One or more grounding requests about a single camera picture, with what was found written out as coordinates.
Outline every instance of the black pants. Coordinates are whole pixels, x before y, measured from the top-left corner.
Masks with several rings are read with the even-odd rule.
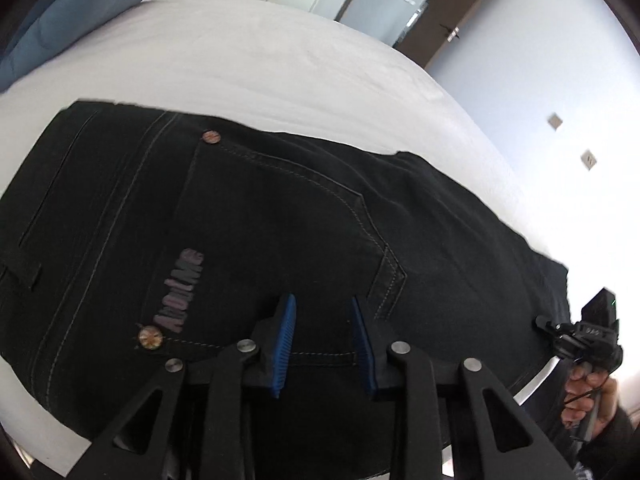
[[[20,168],[0,221],[22,262],[0,274],[2,355],[88,438],[169,356],[215,355],[295,294],[286,389],[255,413],[265,478],[388,467],[392,407],[358,382],[354,294],[409,343],[480,358],[512,392],[550,358],[532,320],[569,316],[566,269],[420,157],[220,118],[76,103]],[[181,272],[193,286],[176,302]],[[155,351],[138,344],[146,325],[164,333]]]

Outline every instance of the copper rivet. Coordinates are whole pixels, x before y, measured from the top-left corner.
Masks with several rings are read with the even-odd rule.
[[[207,144],[217,144],[220,142],[220,134],[213,130],[209,130],[208,132],[204,132],[202,134],[202,140],[204,140]]]
[[[138,332],[138,341],[142,348],[147,350],[157,350],[162,345],[162,332],[155,326],[145,326]]]

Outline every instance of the metal button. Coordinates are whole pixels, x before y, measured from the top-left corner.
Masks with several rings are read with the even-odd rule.
[[[479,372],[482,369],[482,363],[475,357],[465,359],[464,365],[470,372]]]
[[[180,370],[182,370],[182,361],[180,361],[180,359],[169,359],[167,362],[164,363],[164,368],[166,369],[167,372],[171,372],[172,374],[174,372],[179,372]]]
[[[220,142],[222,136],[214,130],[209,130],[208,132],[204,132],[202,134],[202,140],[204,140],[207,144],[217,144]]]
[[[155,326],[145,326],[138,332],[138,341],[142,348],[147,350],[158,350],[162,346],[162,332]]]
[[[396,354],[404,355],[411,351],[411,346],[404,341],[396,341],[395,343],[391,343],[391,349]]]
[[[243,354],[253,352],[256,348],[257,344],[251,339],[242,339],[242,341],[238,341],[238,350]]]

